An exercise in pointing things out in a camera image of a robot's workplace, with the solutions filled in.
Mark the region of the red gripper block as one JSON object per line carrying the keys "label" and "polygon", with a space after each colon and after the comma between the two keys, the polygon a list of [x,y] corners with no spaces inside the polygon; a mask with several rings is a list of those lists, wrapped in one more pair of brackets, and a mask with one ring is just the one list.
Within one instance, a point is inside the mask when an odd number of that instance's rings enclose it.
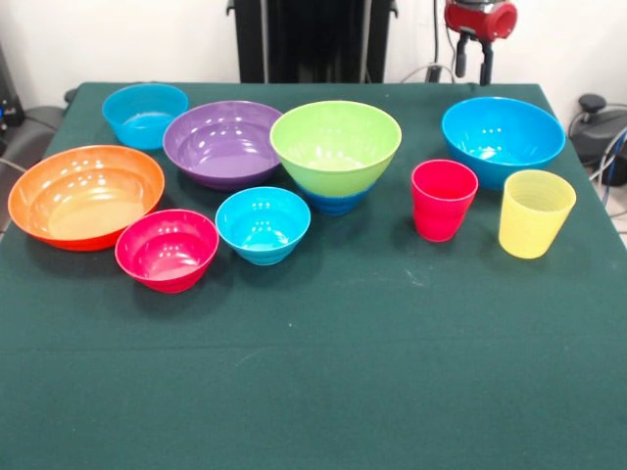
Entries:
{"label": "red gripper block", "polygon": [[481,42],[483,63],[479,83],[481,86],[489,85],[493,70],[491,41],[508,38],[513,32],[518,20],[516,6],[512,2],[447,2],[444,16],[447,27],[460,33],[456,50],[456,77],[465,77],[465,49],[468,34],[471,34],[479,40],[485,40]]}

